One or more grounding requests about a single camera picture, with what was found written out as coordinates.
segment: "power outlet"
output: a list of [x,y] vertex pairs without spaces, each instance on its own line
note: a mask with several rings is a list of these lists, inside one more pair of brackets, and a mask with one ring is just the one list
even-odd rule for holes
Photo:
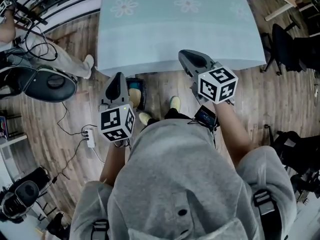
[[94,130],[93,129],[85,129],[84,130],[86,133],[86,135],[88,135],[87,138],[87,145],[89,148],[94,148],[96,146],[96,143],[95,143],[95,138],[94,138]]

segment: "sleeve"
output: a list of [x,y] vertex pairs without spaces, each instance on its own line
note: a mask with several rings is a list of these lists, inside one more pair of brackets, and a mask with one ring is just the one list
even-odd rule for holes
[[73,214],[70,240],[90,240],[93,223],[108,219],[107,205],[112,190],[100,181],[85,184]]
[[256,148],[240,161],[236,171],[250,188],[251,199],[258,190],[270,191],[280,212],[282,235],[286,236],[297,216],[297,205],[289,175],[276,151],[270,146]]

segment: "gray shirt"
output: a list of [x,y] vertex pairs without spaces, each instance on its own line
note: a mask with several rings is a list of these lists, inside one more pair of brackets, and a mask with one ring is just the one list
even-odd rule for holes
[[109,222],[111,240],[264,239],[253,194],[268,189],[284,238],[296,217],[292,185],[275,150],[259,147],[234,169],[213,135],[185,119],[148,126],[136,139],[115,185],[88,182],[76,206],[71,240],[90,240]]

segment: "white pants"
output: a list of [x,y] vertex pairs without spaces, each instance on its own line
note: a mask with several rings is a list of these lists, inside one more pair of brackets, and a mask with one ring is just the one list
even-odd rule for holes
[[[37,56],[41,56],[43,54],[46,54],[44,56],[41,56],[44,59],[54,59],[55,54],[57,51],[58,57],[54,61],[46,61],[40,58],[31,58],[31,62],[36,66],[40,65],[48,65],[50,67],[56,68],[58,70],[64,71],[66,73],[85,78],[90,74],[91,68],[89,68],[89,65],[86,63],[83,63],[81,60],[79,60],[76,57],[73,57],[69,55],[64,49],[62,49],[60,46],[54,44],[53,42],[48,41],[49,44],[52,44],[55,49],[51,45],[46,45],[44,43],[44,39],[35,36],[34,41],[32,44],[29,44],[31,42],[28,42],[28,48],[31,49],[32,47],[36,46],[34,49],[31,50],[31,52]],[[27,51],[25,43],[22,45],[22,48]]]

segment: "forearm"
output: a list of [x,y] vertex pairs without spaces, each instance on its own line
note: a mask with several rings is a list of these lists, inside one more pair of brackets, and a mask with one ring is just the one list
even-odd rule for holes
[[115,185],[116,178],[120,170],[125,166],[125,147],[116,147],[114,143],[110,143],[105,164],[100,175],[100,181],[110,186]]
[[222,102],[214,104],[214,109],[220,123],[225,146],[236,167],[240,160],[254,149],[254,145],[231,105]]
[[16,37],[15,21],[11,10],[6,10],[5,22],[0,24],[0,41],[10,43]]

